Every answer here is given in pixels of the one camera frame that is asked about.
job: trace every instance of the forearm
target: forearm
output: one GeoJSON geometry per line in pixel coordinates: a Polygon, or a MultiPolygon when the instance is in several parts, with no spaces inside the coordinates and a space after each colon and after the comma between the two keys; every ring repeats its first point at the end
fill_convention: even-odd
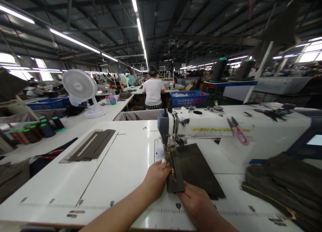
{"type": "Polygon", "coordinates": [[[142,185],[85,226],[81,232],[124,232],[152,203],[142,185]]]}

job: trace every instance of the ceiling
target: ceiling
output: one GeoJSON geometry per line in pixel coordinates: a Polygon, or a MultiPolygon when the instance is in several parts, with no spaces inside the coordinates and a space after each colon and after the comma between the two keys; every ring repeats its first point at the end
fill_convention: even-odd
{"type": "MultiPolygon", "coordinates": [[[[131,0],[4,0],[125,63],[145,64],[131,0]]],[[[176,59],[214,59],[246,53],[268,20],[290,0],[256,0],[249,19],[248,0],[137,0],[149,64],[176,59]]],[[[320,0],[302,0],[298,36],[322,35],[320,0]]],[[[0,12],[0,51],[80,64],[102,58],[33,25],[0,12]]]]}

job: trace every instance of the stack of fabric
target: stack of fabric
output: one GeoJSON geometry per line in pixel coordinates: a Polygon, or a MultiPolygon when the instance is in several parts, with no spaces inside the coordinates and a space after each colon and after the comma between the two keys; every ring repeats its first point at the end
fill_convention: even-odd
{"type": "Polygon", "coordinates": [[[242,189],[283,212],[305,231],[322,231],[322,170],[281,153],[249,166],[242,189]]]}

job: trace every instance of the plaid shorts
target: plaid shorts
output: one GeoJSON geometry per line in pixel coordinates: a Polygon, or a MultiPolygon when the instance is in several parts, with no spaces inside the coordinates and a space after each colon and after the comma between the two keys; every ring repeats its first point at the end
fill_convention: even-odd
{"type": "Polygon", "coordinates": [[[145,105],[145,109],[161,109],[161,108],[162,108],[162,103],[154,106],[145,105]]]}

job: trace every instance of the white t-shirt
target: white t-shirt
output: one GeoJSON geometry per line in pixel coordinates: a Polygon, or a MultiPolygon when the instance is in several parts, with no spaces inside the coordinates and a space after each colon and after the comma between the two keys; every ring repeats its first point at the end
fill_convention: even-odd
{"type": "Polygon", "coordinates": [[[145,81],[142,89],[143,92],[147,93],[145,104],[148,106],[161,104],[161,90],[163,89],[165,89],[165,87],[160,79],[149,79],[145,81]]]}

